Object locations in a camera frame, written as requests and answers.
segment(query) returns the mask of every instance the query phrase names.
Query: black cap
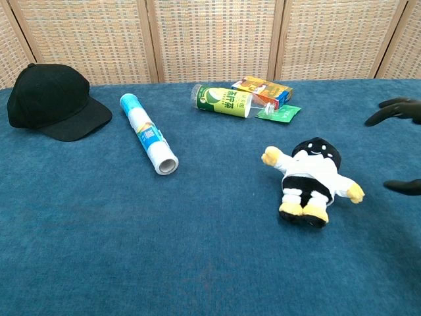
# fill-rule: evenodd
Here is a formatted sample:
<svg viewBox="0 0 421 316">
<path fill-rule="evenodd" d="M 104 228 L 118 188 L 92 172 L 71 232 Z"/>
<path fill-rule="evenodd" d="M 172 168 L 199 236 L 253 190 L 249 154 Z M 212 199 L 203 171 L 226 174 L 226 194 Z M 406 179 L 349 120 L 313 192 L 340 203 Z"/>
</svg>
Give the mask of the black cap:
<svg viewBox="0 0 421 316">
<path fill-rule="evenodd" d="M 112 113 L 89 96 L 89 82 L 66 65 L 29 64 L 7 103 L 13 127 L 33 128 L 72 142 L 108 123 Z"/>
</svg>

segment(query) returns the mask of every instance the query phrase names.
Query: bottle label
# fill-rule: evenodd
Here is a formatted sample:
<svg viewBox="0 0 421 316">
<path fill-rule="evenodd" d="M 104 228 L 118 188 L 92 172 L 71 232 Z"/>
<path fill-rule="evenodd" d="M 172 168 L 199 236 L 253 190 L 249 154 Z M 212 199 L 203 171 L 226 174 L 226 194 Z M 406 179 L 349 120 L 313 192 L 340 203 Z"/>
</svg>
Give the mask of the bottle label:
<svg viewBox="0 0 421 316">
<path fill-rule="evenodd" d="M 224 88 L 201 86 L 197 92 L 197 107 L 202 110 L 245 117 L 250 93 Z"/>
<path fill-rule="evenodd" d="M 146 152 L 150 145 L 164 140 L 161 132 L 154 125 L 150 124 L 146 124 L 146 126 L 137 133 L 137 136 Z"/>
</svg>

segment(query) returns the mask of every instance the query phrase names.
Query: small packet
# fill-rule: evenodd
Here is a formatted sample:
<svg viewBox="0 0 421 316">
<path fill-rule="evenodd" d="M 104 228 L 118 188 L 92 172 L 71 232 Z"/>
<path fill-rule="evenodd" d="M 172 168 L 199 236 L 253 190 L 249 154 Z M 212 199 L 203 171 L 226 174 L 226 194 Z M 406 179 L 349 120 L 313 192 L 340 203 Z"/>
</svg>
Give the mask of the small packet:
<svg viewBox="0 0 421 316">
<path fill-rule="evenodd" d="M 300 107 L 284 104 L 279 110 L 274 111 L 273 113 L 266 114 L 264 110 L 261 110 L 257 113 L 256 117 L 263 120 L 274 120 L 276 122 L 289 123 L 300 110 Z"/>
</svg>

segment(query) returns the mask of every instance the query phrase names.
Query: doll arm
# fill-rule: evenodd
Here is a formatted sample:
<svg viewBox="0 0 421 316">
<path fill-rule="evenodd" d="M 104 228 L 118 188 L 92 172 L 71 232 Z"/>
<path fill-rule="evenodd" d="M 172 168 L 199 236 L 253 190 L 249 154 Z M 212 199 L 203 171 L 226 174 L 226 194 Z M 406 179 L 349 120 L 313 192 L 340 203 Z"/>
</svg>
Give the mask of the doll arm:
<svg viewBox="0 0 421 316">
<path fill-rule="evenodd" d="M 337 176 L 336 183 L 337 189 L 335 193 L 337 195 L 343 198 L 348 197 L 353 203 L 360 203 L 362 201 L 365 194 L 362 188 L 355 181 L 339 174 Z"/>
<path fill-rule="evenodd" d="M 280 149 L 269 146 L 262 155 L 262 161 L 265 165 L 274 167 L 285 174 L 287 166 L 293 161 L 293 158 L 283 153 Z"/>
</svg>

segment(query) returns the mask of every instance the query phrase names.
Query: plush toy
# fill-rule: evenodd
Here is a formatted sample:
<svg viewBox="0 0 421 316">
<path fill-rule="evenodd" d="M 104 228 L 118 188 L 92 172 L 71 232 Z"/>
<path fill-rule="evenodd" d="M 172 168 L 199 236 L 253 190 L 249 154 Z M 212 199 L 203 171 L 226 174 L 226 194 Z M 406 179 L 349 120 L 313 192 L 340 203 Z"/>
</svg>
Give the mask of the plush toy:
<svg viewBox="0 0 421 316">
<path fill-rule="evenodd" d="M 364 197 L 356 182 L 337 173 L 341 155 L 322 138 L 298 144 L 292 157 L 269 146 L 262 160 L 284 174 L 279 212 L 287 221 L 304 219 L 321 228 L 329 221 L 326 207 L 334 202 L 335 194 L 348 197 L 353 203 L 360 203 Z"/>
</svg>

